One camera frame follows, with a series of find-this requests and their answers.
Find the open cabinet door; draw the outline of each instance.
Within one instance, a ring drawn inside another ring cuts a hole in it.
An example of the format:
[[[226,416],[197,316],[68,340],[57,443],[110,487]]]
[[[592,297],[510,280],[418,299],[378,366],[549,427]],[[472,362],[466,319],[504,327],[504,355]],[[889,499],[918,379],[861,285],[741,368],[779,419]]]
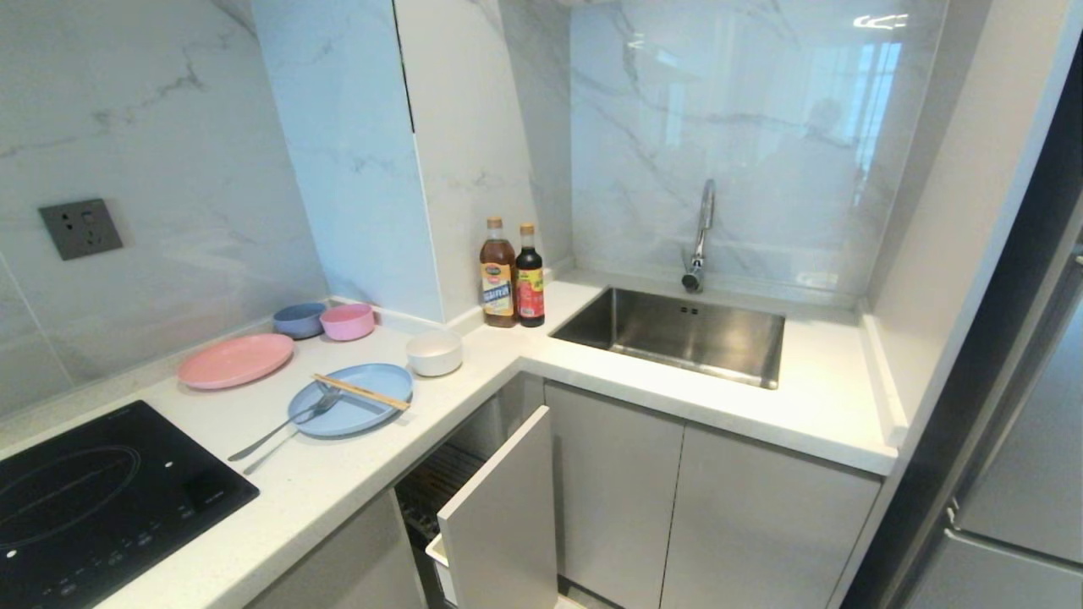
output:
[[[539,406],[436,516],[459,609],[552,609],[549,409]]]

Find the dish rack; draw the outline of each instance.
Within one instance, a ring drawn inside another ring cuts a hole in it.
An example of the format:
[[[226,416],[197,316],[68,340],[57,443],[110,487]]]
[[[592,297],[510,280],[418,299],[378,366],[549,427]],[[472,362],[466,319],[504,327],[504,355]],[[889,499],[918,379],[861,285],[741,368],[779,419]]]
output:
[[[440,534],[436,513],[484,463],[445,442],[395,485],[399,507],[415,547],[423,549]]]

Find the white bowl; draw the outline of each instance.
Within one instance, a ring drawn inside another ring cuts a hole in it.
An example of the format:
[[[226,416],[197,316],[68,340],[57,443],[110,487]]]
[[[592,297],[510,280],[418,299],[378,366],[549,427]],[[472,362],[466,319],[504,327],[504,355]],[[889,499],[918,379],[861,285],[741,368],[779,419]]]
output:
[[[419,334],[406,344],[406,359],[419,376],[443,376],[462,365],[462,339],[447,331]]]

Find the white cabinet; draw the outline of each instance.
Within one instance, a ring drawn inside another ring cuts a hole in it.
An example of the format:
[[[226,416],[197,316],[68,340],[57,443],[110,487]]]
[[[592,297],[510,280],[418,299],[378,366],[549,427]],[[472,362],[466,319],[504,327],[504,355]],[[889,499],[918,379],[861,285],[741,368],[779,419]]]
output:
[[[663,609],[826,607],[879,481],[688,426]]]
[[[297,607],[425,607],[393,491],[354,515],[247,609]]]
[[[627,609],[656,609],[683,424],[546,383],[560,572]]]
[[[438,513],[462,609],[552,609],[552,432],[540,406]]]

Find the bottle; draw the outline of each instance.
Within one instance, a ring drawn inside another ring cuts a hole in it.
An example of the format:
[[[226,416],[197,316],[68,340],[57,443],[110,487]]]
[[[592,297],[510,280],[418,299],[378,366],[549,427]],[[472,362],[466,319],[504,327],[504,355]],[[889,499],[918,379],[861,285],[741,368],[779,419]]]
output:
[[[488,238],[481,246],[481,299],[485,323],[496,327],[516,325],[516,250],[504,238],[499,216],[486,220]]]
[[[516,258],[516,301],[519,323],[537,327],[545,323],[545,283],[542,278],[542,256],[534,249],[534,224],[519,226],[523,251]]]

